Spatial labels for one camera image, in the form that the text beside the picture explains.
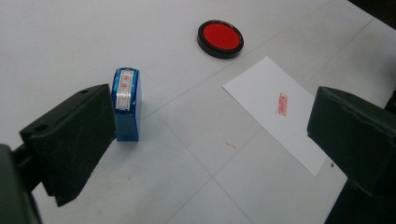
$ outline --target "self-inking stamp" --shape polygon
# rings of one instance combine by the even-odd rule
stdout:
[[[141,92],[139,70],[128,67],[117,69],[111,90],[117,141],[139,141]]]

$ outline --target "screw hole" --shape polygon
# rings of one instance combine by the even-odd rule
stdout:
[[[42,132],[42,131],[48,129],[48,127],[49,127],[49,126],[48,126],[47,124],[42,124],[42,125],[40,125],[40,126],[35,127],[35,131],[36,131],[36,132]]]

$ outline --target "red ink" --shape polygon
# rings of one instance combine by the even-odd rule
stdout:
[[[240,44],[238,33],[222,23],[208,24],[204,29],[204,37],[207,42],[219,49],[236,49]]]
[[[279,100],[277,103],[277,114],[286,116],[287,109],[288,109],[288,95],[280,93]]]
[[[123,89],[125,89],[125,88],[128,88],[128,87],[129,87],[129,85],[128,85],[128,84],[126,84],[126,83],[122,83],[122,84],[121,84],[121,87],[122,87]]]

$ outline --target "red ink pad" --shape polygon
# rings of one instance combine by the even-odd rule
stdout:
[[[225,21],[207,21],[198,29],[198,45],[209,55],[231,59],[244,47],[241,33]]]

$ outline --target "black plastic part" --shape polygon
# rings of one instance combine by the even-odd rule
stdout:
[[[319,87],[307,131],[348,177],[326,223],[396,223],[396,116]]]
[[[365,193],[396,195],[396,116],[348,92],[319,87],[308,136]]]
[[[0,223],[41,223],[35,200],[21,180],[8,146],[0,144]]]
[[[79,91],[21,130],[25,147],[42,170],[46,191],[58,206],[80,194],[115,131],[107,84]]]
[[[25,145],[12,152],[14,161],[23,177],[22,182],[27,191],[32,191],[43,180],[43,171],[37,157]]]
[[[211,45],[204,37],[204,29],[208,24],[211,23],[221,23],[229,26],[232,28],[239,36],[239,45],[235,49],[220,49],[217,48],[216,46]],[[197,36],[197,42],[198,45],[201,47],[201,49],[206,52],[207,54],[219,58],[219,59],[231,59],[236,57],[241,49],[244,47],[244,38],[242,37],[241,33],[239,32],[238,29],[236,29],[234,26],[232,26],[230,23],[226,21],[207,21],[204,24],[202,24],[199,29],[198,29],[198,36]]]
[[[396,223],[396,202],[370,197],[346,183],[326,224],[393,224]]]
[[[392,114],[396,114],[396,90],[393,91],[392,96],[390,97],[385,109],[391,112]]]

